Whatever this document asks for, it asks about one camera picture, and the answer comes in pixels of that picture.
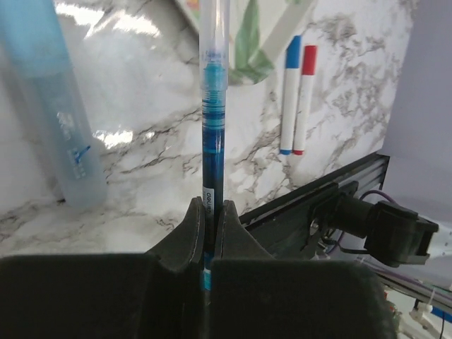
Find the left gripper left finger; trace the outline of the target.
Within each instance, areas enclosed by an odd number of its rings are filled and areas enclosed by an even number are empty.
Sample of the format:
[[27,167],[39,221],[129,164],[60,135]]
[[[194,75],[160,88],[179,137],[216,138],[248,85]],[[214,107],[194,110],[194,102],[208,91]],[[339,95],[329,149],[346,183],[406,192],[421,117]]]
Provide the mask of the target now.
[[197,338],[201,200],[152,249],[1,260],[2,338]]

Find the light blue highlighter body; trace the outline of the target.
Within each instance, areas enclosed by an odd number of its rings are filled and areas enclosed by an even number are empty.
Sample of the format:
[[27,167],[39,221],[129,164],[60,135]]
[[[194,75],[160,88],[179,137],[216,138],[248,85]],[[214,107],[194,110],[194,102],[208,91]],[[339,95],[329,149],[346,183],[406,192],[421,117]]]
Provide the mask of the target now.
[[52,1],[2,1],[1,43],[66,202],[100,204],[105,173]]

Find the transparent blue pen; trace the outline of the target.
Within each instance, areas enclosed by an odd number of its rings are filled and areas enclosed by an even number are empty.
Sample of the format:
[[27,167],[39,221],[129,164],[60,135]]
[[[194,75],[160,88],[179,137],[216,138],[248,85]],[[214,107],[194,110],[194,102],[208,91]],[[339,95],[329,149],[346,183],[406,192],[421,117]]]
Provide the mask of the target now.
[[206,238],[204,249],[203,286],[211,290],[211,261],[218,222],[223,206],[225,104],[227,72],[219,62],[208,62],[203,68],[202,86],[202,202],[205,210]]

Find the clear pen cap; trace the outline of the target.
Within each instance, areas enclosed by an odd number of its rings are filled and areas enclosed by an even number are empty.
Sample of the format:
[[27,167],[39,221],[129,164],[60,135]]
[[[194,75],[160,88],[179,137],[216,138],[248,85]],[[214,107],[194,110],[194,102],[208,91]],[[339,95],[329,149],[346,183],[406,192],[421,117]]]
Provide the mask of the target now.
[[199,1],[199,66],[201,89],[228,86],[230,1]]

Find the blue pen cap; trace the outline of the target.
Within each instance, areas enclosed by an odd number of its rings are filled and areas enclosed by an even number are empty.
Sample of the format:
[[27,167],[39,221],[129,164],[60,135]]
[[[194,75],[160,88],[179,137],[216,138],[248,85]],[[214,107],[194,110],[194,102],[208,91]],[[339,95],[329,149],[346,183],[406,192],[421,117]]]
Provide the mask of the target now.
[[302,48],[302,36],[295,35],[286,49],[285,68],[298,69],[300,67],[300,55]]

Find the white blue acrylic marker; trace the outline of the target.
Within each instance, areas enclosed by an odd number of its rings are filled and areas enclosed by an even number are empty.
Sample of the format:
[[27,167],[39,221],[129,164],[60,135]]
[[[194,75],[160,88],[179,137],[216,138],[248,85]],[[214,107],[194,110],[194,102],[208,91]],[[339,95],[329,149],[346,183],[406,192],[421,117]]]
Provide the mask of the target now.
[[297,113],[299,77],[300,67],[298,69],[285,68],[280,130],[280,154],[282,155],[289,155],[292,152],[295,118]]

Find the white red acrylic marker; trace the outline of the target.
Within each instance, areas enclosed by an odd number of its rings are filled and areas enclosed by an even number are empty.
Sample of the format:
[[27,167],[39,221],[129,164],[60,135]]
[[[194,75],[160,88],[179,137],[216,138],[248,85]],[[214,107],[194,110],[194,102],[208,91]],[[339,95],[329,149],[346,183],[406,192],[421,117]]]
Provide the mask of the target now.
[[295,135],[292,147],[292,152],[295,155],[303,155],[306,149],[307,124],[311,111],[311,99],[314,90],[315,74],[313,76],[303,76],[301,74]]

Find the red pen cap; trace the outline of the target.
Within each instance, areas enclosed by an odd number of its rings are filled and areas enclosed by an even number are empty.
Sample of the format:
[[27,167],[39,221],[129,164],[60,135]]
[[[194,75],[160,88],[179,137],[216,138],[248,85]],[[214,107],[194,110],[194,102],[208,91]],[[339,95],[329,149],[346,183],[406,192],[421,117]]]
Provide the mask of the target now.
[[306,45],[304,47],[301,71],[303,76],[313,76],[316,73],[317,51],[318,47],[316,45]]

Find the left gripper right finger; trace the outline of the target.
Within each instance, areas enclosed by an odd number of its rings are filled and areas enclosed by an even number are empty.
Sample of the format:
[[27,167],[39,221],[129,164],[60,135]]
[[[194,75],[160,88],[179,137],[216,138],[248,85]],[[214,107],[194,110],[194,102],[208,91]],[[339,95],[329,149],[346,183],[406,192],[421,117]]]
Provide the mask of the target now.
[[278,260],[241,225],[219,219],[211,263],[209,338],[395,338],[377,276],[343,261]]

